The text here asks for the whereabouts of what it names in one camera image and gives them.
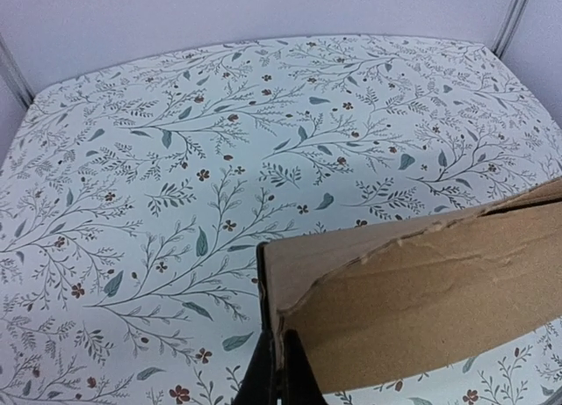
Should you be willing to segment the brown cardboard box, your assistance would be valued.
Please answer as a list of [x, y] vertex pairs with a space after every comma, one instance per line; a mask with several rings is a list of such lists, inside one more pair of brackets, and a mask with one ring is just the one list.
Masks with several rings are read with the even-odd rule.
[[282, 377], [298, 332], [322, 393], [432, 371], [561, 314], [561, 182], [483, 206], [257, 247]]

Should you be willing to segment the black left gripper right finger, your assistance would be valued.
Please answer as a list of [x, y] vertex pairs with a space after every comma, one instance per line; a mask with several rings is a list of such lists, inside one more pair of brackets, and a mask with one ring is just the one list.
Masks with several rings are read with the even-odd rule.
[[284, 366], [281, 401], [287, 405], [327, 405], [304, 346], [296, 330], [284, 334]]

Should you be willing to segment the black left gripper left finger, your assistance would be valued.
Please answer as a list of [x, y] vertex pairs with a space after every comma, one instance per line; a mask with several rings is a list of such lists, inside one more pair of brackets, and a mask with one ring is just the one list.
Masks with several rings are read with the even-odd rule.
[[270, 330], [263, 330], [250, 359], [234, 405], [277, 403], [276, 351]]

